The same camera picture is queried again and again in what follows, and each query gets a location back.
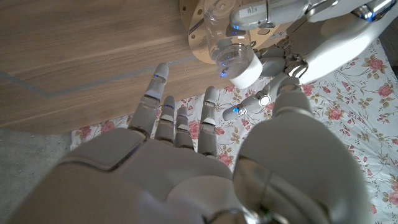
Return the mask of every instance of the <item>plastic bottle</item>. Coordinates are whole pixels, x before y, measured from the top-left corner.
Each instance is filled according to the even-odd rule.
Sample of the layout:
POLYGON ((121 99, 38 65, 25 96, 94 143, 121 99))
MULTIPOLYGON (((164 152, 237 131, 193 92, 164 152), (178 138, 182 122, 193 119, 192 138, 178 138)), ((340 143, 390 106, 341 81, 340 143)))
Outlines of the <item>plastic bottle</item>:
POLYGON ((240 3, 240 0, 205 0, 203 12, 209 55, 217 64, 219 76, 229 78, 238 88, 246 88, 257 80, 262 67, 259 68, 261 63, 250 47, 250 33, 229 24, 231 11, 240 3), (253 65, 256 71, 244 74, 253 65))

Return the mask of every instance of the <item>floral fabric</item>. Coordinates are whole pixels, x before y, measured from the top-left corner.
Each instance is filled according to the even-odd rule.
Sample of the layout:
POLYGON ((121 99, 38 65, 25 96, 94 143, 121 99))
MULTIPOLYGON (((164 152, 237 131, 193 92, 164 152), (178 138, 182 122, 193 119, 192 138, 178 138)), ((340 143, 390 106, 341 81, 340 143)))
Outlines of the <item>floral fabric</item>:
MULTIPOLYGON (((247 89, 218 90, 216 133, 218 159, 234 167, 240 144, 253 126, 271 118, 273 103, 257 113, 224 121, 222 112, 255 94, 269 82, 260 78, 247 89)), ((358 162, 371 198, 375 223, 398 223, 398 81, 377 40, 361 55, 333 73, 303 85, 316 119, 336 134, 358 162)), ((188 110, 189 127, 197 145, 203 95, 176 102, 188 110)), ((74 149, 113 128, 126 128, 129 116, 72 131, 74 149)))

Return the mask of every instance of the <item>robotic arm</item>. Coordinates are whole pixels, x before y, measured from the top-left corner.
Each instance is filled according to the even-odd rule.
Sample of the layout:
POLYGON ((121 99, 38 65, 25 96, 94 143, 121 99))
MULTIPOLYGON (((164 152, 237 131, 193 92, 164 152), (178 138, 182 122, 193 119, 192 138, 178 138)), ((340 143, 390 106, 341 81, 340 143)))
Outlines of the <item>robotic arm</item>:
POLYGON ((149 137, 168 73, 165 64, 157 67, 128 129, 62 158, 9 223, 371 223, 357 163, 313 118, 298 78, 281 81, 273 118, 249 133, 232 173, 215 159, 212 86, 198 153, 185 108, 174 126, 171 96, 149 137))
MULTIPOLYGON (((256 53, 262 62, 262 76, 284 73, 278 77, 289 75, 306 84, 355 58, 397 16, 396 0, 263 0, 235 9, 230 19, 242 30, 296 21, 287 29, 286 39, 256 53)), ((227 109, 224 119, 260 111, 275 100, 273 92, 279 83, 276 78, 256 96, 227 109)))

